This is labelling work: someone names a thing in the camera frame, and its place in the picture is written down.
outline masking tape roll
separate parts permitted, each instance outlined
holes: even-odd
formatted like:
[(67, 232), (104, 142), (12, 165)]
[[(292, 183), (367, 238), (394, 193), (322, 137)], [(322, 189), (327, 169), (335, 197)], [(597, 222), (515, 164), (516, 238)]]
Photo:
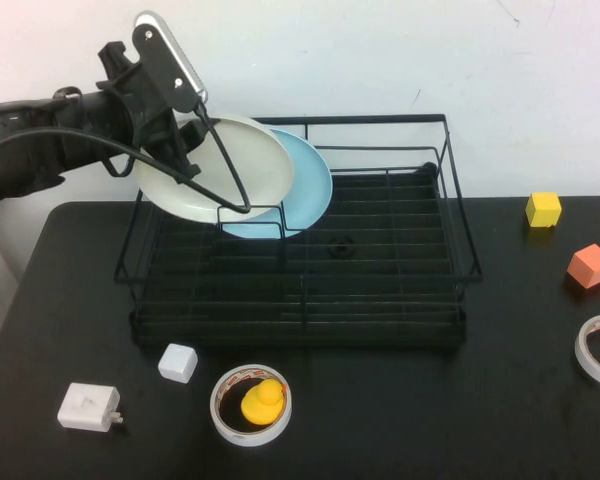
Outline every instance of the masking tape roll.
[[(220, 418), (220, 402), (227, 392), (235, 384), (248, 378), (274, 378), (282, 384), (283, 395), (284, 395), (284, 407), (278, 418), (264, 430), (258, 432), (246, 433), (239, 432), (229, 427)], [(234, 368), (233, 370), (225, 373), (216, 386), (213, 388), (211, 393), (211, 418), (216, 429), (226, 440), (239, 445), (241, 447), (258, 447), (269, 443), (280, 435), (289, 423), (291, 418), (291, 390), (289, 384), (285, 378), (280, 375), (273, 368), (266, 367), (264, 365), (243, 365), (242, 367)]]
[(582, 325), (578, 338), (576, 339), (575, 349), (578, 363), (580, 363), (584, 371), (587, 372), (591, 378), (600, 382), (600, 363), (593, 358), (593, 355), (591, 355), (591, 352), (589, 351), (589, 346), (587, 345), (587, 336), (598, 330), (600, 330), (600, 315), (587, 320), (584, 325)]

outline white cube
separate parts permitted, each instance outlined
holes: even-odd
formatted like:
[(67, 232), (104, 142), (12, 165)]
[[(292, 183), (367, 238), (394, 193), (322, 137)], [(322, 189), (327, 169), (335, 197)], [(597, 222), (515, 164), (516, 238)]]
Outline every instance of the white cube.
[(170, 343), (160, 359), (158, 370), (164, 378), (188, 383), (196, 365), (198, 365), (198, 355), (193, 348)]

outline white power adapter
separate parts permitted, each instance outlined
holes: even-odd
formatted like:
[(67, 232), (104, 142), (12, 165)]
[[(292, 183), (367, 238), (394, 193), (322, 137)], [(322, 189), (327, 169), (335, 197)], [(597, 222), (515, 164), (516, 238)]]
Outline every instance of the white power adapter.
[(58, 410), (58, 421), (65, 428), (108, 432), (112, 423), (122, 423), (116, 412), (119, 402), (115, 387), (72, 383)]

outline yellow rubber duck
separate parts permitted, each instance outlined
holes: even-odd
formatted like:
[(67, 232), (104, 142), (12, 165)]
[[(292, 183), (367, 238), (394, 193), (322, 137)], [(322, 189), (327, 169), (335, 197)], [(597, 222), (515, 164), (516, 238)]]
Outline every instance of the yellow rubber duck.
[(273, 379), (267, 378), (249, 389), (240, 403), (242, 414), (255, 425), (273, 423), (284, 408), (284, 387)]

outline dish rack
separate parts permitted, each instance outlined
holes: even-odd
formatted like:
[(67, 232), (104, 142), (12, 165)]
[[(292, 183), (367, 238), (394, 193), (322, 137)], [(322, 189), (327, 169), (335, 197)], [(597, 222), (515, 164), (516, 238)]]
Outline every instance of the dish rack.
[(465, 290), (482, 269), (445, 116), (258, 120), (321, 152), (329, 208), (285, 236), (283, 202), (282, 238), (253, 240), (174, 217), (139, 192), (114, 275), (130, 287), (134, 341), (458, 346)]

